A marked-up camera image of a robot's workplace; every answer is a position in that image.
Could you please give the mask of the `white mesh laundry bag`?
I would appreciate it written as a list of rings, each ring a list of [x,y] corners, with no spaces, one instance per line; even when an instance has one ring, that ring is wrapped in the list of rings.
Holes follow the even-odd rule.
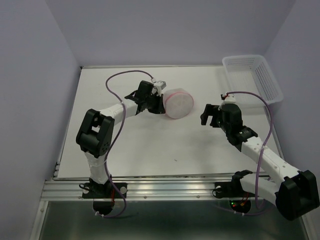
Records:
[[[183,88],[169,89],[163,93],[165,114],[172,119],[187,116],[194,107],[194,98]]]

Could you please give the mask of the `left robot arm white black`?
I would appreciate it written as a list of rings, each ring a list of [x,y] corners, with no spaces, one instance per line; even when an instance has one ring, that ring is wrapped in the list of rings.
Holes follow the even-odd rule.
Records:
[[[76,143],[84,152],[90,170],[89,182],[80,186],[84,194],[106,197],[111,193],[112,184],[105,169],[105,156],[115,144],[119,133],[113,137],[114,127],[124,126],[126,118],[148,110],[152,114],[164,114],[162,90],[165,81],[141,81],[138,89],[124,97],[120,103],[103,110],[89,109],[76,136]]]

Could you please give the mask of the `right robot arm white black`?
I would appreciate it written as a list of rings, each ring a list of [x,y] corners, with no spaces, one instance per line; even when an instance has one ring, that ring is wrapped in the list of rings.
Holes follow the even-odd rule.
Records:
[[[212,194],[218,199],[258,196],[274,206],[287,220],[292,221],[318,208],[320,197],[316,176],[309,170],[301,171],[263,145],[258,134],[245,126],[240,108],[233,103],[222,106],[207,104],[201,114],[201,125],[220,128],[228,142],[240,153],[260,166],[270,180],[256,180],[250,170],[237,171],[229,182],[215,182]]]

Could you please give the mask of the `white plastic basket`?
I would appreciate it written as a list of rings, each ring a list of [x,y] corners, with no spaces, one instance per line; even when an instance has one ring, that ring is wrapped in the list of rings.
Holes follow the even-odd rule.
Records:
[[[282,90],[266,59],[261,55],[227,56],[222,59],[229,89],[251,92],[272,105],[284,99]]]

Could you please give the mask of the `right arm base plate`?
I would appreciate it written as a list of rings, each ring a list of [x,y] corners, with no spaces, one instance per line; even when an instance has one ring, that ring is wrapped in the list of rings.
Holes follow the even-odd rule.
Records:
[[[216,181],[214,183],[214,189],[212,195],[217,199],[222,198],[242,198],[247,196],[247,192],[244,191],[240,180],[245,176],[251,176],[252,171],[242,170],[237,171],[230,181]]]

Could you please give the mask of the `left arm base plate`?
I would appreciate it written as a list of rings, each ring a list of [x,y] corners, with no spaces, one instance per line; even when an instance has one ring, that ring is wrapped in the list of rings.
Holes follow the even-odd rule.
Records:
[[[121,195],[115,190],[110,182],[99,184],[96,182],[80,183],[83,199],[121,199]]]

